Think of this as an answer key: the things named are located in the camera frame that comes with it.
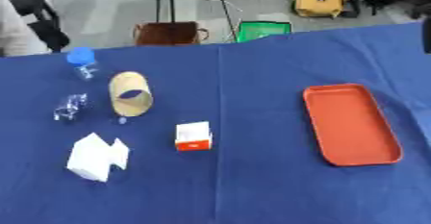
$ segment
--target green basket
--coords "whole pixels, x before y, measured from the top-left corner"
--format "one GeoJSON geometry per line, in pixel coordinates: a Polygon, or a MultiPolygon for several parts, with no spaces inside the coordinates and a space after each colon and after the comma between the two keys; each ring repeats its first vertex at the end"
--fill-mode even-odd
{"type": "Polygon", "coordinates": [[[291,31],[292,25],[289,22],[243,21],[238,31],[237,42],[246,42],[271,35],[288,34],[291,31]]]}

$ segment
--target cardboard tube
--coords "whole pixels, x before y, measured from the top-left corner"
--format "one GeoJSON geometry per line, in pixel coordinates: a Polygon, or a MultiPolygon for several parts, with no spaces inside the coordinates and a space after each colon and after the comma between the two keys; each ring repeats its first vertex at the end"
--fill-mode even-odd
{"type": "Polygon", "coordinates": [[[110,82],[111,101],[114,111],[121,116],[139,116],[150,109],[153,97],[145,78],[137,72],[122,72],[115,75],[110,82]],[[130,91],[139,94],[124,97],[130,91]]]}

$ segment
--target white folded box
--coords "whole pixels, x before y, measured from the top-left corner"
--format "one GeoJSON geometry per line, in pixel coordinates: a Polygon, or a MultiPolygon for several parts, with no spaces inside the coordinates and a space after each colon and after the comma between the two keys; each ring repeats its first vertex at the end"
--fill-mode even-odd
{"type": "Polygon", "coordinates": [[[179,151],[210,150],[213,146],[210,122],[178,124],[175,146],[179,151]]]}
{"type": "Polygon", "coordinates": [[[129,148],[118,138],[110,146],[92,133],[75,142],[67,162],[67,169],[92,181],[107,182],[111,165],[126,169],[129,148]]]}

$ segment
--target plastic bottle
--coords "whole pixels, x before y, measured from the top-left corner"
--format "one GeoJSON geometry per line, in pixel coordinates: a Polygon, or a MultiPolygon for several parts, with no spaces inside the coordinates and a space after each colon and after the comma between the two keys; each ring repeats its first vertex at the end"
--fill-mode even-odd
{"type": "Polygon", "coordinates": [[[88,47],[76,47],[67,54],[67,62],[73,65],[78,76],[85,81],[94,78],[99,71],[94,51],[88,47]]]}

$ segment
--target table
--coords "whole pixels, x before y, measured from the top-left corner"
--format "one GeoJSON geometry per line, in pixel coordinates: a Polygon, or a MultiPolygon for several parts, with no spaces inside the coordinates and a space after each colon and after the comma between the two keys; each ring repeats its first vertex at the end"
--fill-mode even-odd
{"type": "Polygon", "coordinates": [[[420,25],[297,33],[227,45],[96,52],[103,71],[83,83],[64,55],[0,61],[1,223],[429,223],[431,57],[420,25]],[[154,107],[120,126],[109,77],[147,76],[154,107]],[[317,149],[301,91],[366,85],[403,149],[394,165],[335,167],[317,149]],[[70,93],[91,109],[52,120],[70,93]],[[209,120],[215,149],[178,153],[174,125],[209,120]],[[96,132],[131,149],[107,184],[63,168],[73,141],[96,132]]]}

